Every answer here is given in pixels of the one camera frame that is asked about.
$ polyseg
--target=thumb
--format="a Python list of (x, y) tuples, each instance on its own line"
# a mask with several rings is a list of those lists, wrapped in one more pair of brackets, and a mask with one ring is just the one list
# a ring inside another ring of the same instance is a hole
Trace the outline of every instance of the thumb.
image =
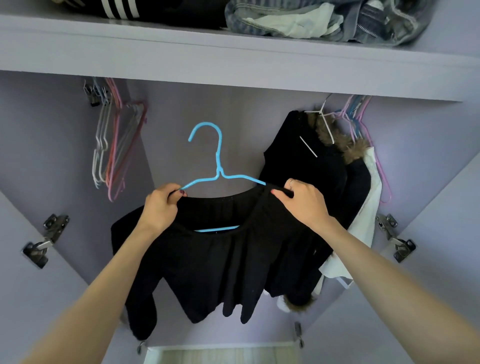
[(285, 205), (285, 207), (287, 206), (287, 204), (290, 203), (291, 198), (288, 197), (288, 196), (287, 196), (285, 193), (283, 193), (282, 191), (272, 190), (271, 192), (272, 192), (272, 194), (273, 194), (276, 198), (278, 198), (278, 199), (281, 201), (281, 203), (283, 203), (283, 205)]
[(169, 205), (176, 205), (177, 202), (183, 197), (185, 196), (185, 191), (184, 190), (177, 190), (175, 191), (174, 193), (172, 193), (168, 199), (167, 199), (167, 203)]

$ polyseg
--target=blue hanger bar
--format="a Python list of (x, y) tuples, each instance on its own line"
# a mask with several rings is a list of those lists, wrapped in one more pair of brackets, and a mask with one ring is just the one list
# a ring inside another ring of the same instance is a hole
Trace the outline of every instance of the blue hanger bar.
[[(185, 190), (191, 186), (193, 186), (194, 184), (197, 184), (197, 183), (200, 183), (200, 182), (209, 182), (209, 181), (215, 181), (217, 180), (220, 175), (222, 175), (223, 178), (226, 178), (226, 179), (234, 179), (234, 178), (245, 178), (247, 180), (250, 180), (252, 182), (257, 182), (259, 184), (263, 184), (264, 186), (266, 185), (265, 182), (263, 181), (260, 181), (256, 178), (253, 178), (253, 177), (250, 177), (250, 176), (246, 176), (245, 174), (236, 174), (236, 175), (233, 175), (233, 176), (227, 176), (222, 168), (222, 163), (220, 162), (220, 150), (222, 148), (222, 139), (223, 139), (223, 135), (222, 135), (222, 131), (220, 130), (220, 128), (213, 124), (212, 122), (208, 122), (208, 121), (204, 121), (204, 122), (201, 122), (201, 123), (198, 123), (197, 125), (195, 125), (195, 127), (193, 128), (192, 132), (190, 133), (190, 136), (188, 138), (188, 141), (191, 142), (193, 137), (195, 136), (195, 133), (197, 132), (198, 129), (200, 129), (202, 126), (211, 126), (212, 128), (214, 128), (216, 130), (216, 132), (218, 133), (218, 147), (216, 149), (216, 153), (215, 153), (215, 161), (216, 161), (216, 175), (215, 177), (210, 177), (210, 178), (199, 178), (199, 179), (196, 179), (195, 181), (192, 181), (188, 184), (186, 184), (185, 186), (183, 186), (181, 189)], [(226, 227), (226, 228), (218, 228), (218, 229), (203, 229), (203, 230), (196, 230), (198, 232), (213, 232), (213, 231), (224, 231), (224, 230), (232, 230), (232, 229), (236, 229), (238, 226), (230, 226), (230, 227)]]

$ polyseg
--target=denim jeans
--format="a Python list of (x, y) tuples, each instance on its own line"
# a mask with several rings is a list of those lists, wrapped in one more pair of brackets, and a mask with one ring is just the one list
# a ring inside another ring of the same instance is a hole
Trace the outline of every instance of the denim jeans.
[(383, 10), (365, 0), (230, 0), (225, 7), (225, 19), (234, 33), (284, 37), (275, 29), (254, 24), (246, 18), (304, 14), (324, 2), (335, 5), (335, 14), (343, 16), (344, 21), (339, 29), (320, 39), (396, 46), (415, 39), (427, 27), (436, 0), (383, 0)]

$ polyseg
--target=hand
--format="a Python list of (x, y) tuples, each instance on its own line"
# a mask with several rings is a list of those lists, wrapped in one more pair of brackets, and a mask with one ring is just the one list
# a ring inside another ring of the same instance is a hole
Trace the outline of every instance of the hand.
[(320, 235), (332, 225), (333, 218), (328, 215), (324, 196), (314, 186), (290, 178), (285, 188), (293, 191), (293, 198), (279, 190), (272, 190), (272, 193), (298, 221)]
[(168, 183), (158, 187), (145, 200), (145, 207), (136, 229), (147, 231), (156, 239), (169, 227), (177, 215), (177, 202), (185, 191), (179, 190), (180, 185)]

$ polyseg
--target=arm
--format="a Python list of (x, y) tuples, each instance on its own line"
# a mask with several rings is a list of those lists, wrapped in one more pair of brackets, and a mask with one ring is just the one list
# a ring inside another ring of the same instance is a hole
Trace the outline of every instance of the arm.
[(349, 234), (328, 215), (312, 185), (293, 180), (294, 197), (272, 193), (333, 248), (377, 315), (416, 363), (478, 363), (480, 336), (462, 317)]
[(131, 235), (85, 293), (36, 344), (23, 364), (102, 362), (143, 255), (177, 214), (176, 203), (185, 195), (184, 191), (177, 191), (179, 188), (170, 183), (147, 197)]

